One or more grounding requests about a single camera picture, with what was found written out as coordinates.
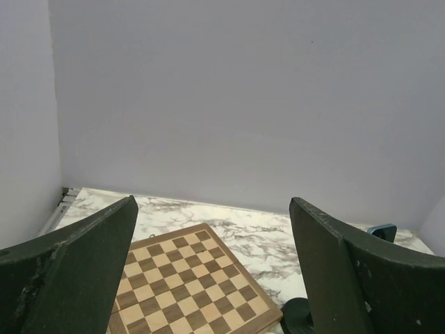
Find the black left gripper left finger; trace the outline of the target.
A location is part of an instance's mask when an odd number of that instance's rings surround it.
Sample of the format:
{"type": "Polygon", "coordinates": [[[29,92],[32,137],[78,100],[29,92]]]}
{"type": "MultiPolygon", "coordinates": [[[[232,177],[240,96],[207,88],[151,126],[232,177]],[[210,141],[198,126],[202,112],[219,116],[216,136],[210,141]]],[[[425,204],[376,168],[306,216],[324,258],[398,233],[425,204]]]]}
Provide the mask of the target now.
{"type": "Polygon", "coordinates": [[[128,196],[1,250],[1,332],[105,333],[137,215],[128,196]]]}

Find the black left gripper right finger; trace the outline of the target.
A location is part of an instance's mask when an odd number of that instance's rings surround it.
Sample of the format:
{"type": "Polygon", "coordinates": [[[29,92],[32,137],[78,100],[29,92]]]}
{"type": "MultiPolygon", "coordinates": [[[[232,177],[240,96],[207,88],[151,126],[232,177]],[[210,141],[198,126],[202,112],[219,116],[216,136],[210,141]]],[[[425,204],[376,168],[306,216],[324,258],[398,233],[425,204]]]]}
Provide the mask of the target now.
{"type": "Polygon", "coordinates": [[[443,333],[444,259],[375,237],[302,198],[289,213],[315,333],[443,333]]]}

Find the teal phone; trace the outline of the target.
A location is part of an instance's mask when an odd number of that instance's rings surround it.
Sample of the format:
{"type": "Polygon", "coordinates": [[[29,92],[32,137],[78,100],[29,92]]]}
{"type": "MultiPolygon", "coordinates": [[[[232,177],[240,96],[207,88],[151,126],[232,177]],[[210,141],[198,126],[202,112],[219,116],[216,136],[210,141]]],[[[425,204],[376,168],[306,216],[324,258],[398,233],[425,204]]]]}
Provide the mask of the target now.
{"type": "Polygon", "coordinates": [[[369,228],[367,232],[375,237],[394,243],[397,227],[394,224],[377,225],[369,228]]]}

